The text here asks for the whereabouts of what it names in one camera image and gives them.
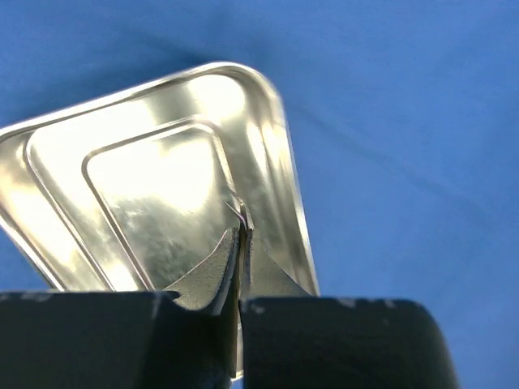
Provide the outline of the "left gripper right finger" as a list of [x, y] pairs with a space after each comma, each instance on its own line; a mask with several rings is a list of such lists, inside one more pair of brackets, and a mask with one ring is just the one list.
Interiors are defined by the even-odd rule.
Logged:
[[309, 296], [252, 231], [242, 268], [244, 387], [459, 387], [443, 333], [424, 305]]

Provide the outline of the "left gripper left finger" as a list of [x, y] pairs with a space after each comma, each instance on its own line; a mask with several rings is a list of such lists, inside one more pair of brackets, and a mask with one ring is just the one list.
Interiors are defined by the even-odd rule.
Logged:
[[2, 292], [4, 388], [227, 388], [237, 229], [174, 291]]

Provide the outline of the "small steel scalpel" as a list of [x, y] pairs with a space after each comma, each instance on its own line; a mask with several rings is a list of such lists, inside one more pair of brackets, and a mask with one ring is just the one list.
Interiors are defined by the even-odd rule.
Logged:
[[238, 298], [246, 301], [251, 297], [251, 257], [253, 246], [254, 225], [245, 202], [238, 196], [233, 197], [234, 205], [227, 206], [236, 215], [239, 222], [238, 248], [234, 254], [234, 279], [238, 283]]

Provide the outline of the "stainless steel instrument tray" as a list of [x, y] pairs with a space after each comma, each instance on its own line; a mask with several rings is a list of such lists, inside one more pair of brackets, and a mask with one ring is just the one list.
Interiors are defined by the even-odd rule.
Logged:
[[1, 130], [1, 226], [60, 291], [167, 289], [241, 208], [255, 257], [315, 266], [281, 96], [212, 62]]

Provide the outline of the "blue surgical cloth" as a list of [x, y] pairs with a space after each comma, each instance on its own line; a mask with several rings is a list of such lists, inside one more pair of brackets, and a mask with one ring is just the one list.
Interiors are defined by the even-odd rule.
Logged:
[[3, 126], [212, 61], [288, 117], [320, 290], [407, 297], [518, 385], [515, 1], [4, 1]]

